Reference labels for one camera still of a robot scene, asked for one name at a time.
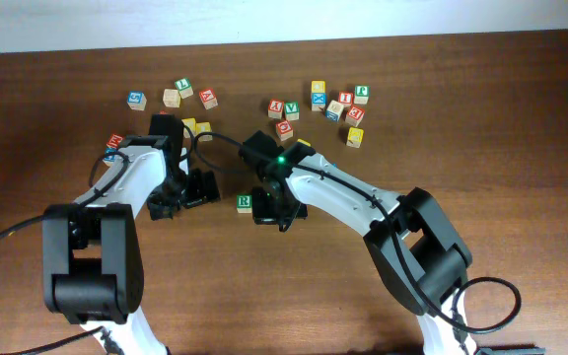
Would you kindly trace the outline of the green R wooden block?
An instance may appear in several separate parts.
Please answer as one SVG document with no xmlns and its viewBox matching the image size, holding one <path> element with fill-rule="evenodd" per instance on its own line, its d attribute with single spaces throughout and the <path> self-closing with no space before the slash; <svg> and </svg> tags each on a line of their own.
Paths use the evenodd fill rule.
<svg viewBox="0 0 568 355">
<path fill-rule="evenodd" d="M 239 214 L 252 212 L 252 196 L 250 194 L 240 194 L 237 196 L 237 212 Z"/>
</svg>

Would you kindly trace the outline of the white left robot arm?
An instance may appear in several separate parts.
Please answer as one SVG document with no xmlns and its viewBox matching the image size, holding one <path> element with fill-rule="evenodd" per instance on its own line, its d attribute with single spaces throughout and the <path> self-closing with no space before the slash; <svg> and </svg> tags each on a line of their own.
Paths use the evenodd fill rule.
<svg viewBox="0 0 568 355">
<path fill-rule="evenodd" d="M 104 175 L 42 222 L 47 308 L 91 332 L 108 354 L 166 354 L 143 313 L 144 267 L 135 219 L 173 217 L 219 200 L 215 177 L 189 170 L 182 134 L 128 136 Z"/>
</svg>

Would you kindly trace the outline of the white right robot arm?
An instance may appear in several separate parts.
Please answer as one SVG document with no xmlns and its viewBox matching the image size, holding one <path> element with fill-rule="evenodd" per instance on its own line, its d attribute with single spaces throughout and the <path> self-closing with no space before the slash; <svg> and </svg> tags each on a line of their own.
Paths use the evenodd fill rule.
<svg viewBox="0 0 568 355">
<path fill-rule="evenodd" d="M 241 156 L 257 173 L 268 198 L 268 223 L 285 233 L 306 206 L 314 206 L 362 236 L 391 295 L 415 314 L 426 354 L 480 354 L 474 336 L 510 324 L 522 306 L 511 282 L 485 276 L 483 282 L 507 287 L 515 303 L 510 313 L 484 327 L 467 324 L 464 294 L 479 284 L 469 279 L 472 255 L 457 230 L 427 191 L 407 194 L 378 189 L 329 163 L 312 147 L 288 149 L 271 139 L 246 141 Z"/>
</svg>

